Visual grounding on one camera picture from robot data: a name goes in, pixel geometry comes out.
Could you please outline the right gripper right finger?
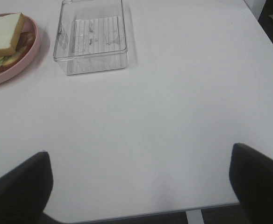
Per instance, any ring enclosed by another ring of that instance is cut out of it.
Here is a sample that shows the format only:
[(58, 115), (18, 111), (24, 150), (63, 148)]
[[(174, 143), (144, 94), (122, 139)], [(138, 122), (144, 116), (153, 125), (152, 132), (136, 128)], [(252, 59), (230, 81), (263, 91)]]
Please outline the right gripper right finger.
[(273, 159), (256, 149), (235, 143), (229, 180), (252, 224), (273, 224)]

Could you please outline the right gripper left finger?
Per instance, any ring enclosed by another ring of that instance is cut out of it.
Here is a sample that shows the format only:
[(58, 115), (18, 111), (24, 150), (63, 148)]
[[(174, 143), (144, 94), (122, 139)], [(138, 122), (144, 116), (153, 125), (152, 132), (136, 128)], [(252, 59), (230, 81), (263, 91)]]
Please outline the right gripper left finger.
[(48, 152), (36, 153), (0, 177), (0, 224), (38, 223), (52, 188)]

